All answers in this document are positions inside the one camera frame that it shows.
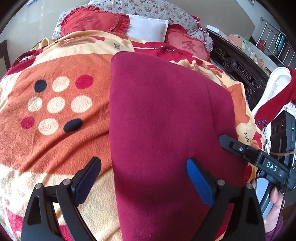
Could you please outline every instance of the white dot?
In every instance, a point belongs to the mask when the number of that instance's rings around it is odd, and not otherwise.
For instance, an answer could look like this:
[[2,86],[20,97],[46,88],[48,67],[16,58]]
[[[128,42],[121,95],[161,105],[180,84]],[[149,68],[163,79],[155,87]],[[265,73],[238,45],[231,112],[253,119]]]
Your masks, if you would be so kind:
[[52,118],[42,120],[38,126],[38,130],[41,132],[41,134],[45,136],[49,136],[55,133],[58,128],[59,128],[59,124],[57,120]]
[[47,104],[49,113],[58,113],[65,107],[65,100],[62,97],[54,97]]
[[61,76],[61,77],[56,78],[53,81],[52,89],[54,92],[61,92],[65,89],[67,89],[69,84],[70,84],[70,80],[65,76]]
[[81,95],[76,97],[71,103],[71,109],[75,113],[87,111],[92,106],[92,100],[88,96]]
[[40,110],[42,107],[42,99],[39,97],[33,97],[29,99],[28,102],[28,111],[34,112]]

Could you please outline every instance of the hand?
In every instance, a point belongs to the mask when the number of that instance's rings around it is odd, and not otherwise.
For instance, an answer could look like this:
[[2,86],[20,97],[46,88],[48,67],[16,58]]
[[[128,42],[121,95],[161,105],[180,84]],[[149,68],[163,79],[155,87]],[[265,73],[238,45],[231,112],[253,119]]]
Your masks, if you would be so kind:
[[[255,189],[256,187],[255,179],[251,181],[251,184]],[[274,205],[271,208],[266,219],[264,220],[265,233],[268,233],[274,230],[274,228],[276,227],[276,223],[278,221],[279,213],[281,210],[281,204],[283,202],[284,196],[277,190],[277,188],[274,188],[271,191],[269,198]]]

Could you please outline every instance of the polka dot pattern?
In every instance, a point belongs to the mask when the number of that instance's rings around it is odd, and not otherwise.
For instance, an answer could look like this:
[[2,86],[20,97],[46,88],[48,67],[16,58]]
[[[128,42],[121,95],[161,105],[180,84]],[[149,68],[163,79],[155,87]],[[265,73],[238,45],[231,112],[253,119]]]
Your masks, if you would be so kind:
[[92,99],[88,96],[81,95],[76,97],[71,103],[71,109],[75,113],[83,113],[92,106]]
[[75,85],[78,89],[87,89],[91,87],[93,83],[94,83],[94,79],[87,74],[79,76],[75,81]]
[[77,131],[82,126],[83,121],[79,118],[68,121],[64,126],[64,132]]
[[47,110],[52,114],[60,112],[64,107],[65,100],[62,97],[54,97],[47,104]]
[[33,97],[28,102],[28,111],[35,112],[42,107],[42,99],[39,97]]
[[32,116],[23,118],[20,125],[23,129],[27,130],[30,129],[35,123],[35,120]]
[[68,88],[70,84],[70,80],[65,77],[61,76],[56,78],[52,83],[52,89],[54,92],[61,92]]
[[46,86],[47,86],[47,83],[45,80],[38,80],[35,83],[34,90],[36,93],[41,93],[41,92],[45,91]]
[[45,136],[49,136],[53,133],[55,133],[59,128],[59,124],[56,119],[48,118],[45,120],[42,120],[39,123],[38,130],[41,134]]

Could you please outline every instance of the chinese character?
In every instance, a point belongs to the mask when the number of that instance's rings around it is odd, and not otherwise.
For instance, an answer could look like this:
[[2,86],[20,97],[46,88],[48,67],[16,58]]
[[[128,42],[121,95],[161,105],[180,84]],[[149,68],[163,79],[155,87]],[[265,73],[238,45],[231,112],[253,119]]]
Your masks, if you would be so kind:
[[186,46],[182,47],[182,49],[192,50],[193,52],[197,53],[193,46],[196,46],[192,41],[183,41],[182,44],[186,44]]
[[86,30],[84,26],[87,25],[87,23],[92,22],[93,18],[94,16],[87,16],[85,18],[79,19],[75,22],[77,25],[73,28],[80,29],[81,31]]
[[116,48],[116,49],[119,49],[120,50],[120,47],[122,47],[121,45],[119,45],[119,44],[114,44],[114,48]]

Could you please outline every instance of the finger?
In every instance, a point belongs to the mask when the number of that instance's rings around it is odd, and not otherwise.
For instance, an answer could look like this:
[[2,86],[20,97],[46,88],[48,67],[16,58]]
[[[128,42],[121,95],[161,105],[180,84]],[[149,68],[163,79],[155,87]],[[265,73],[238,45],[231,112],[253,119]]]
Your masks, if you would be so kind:
[[272,189],[269,198],[275,207],[279,209],[281,208],[284,196],[277,190],[276,187]]
[[255,178],[251,181],[251,184],[252,184],[253,188],[255,189],[256,188]]

